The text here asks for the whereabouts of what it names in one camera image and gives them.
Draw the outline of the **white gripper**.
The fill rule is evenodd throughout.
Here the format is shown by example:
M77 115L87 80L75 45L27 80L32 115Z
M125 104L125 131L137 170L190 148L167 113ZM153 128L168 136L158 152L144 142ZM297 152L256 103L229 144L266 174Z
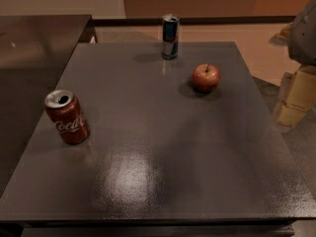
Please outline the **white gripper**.
M310 0L294 19L288 54L305 65L283 74L273 117L279 125L294 127L316 105L316 0Z

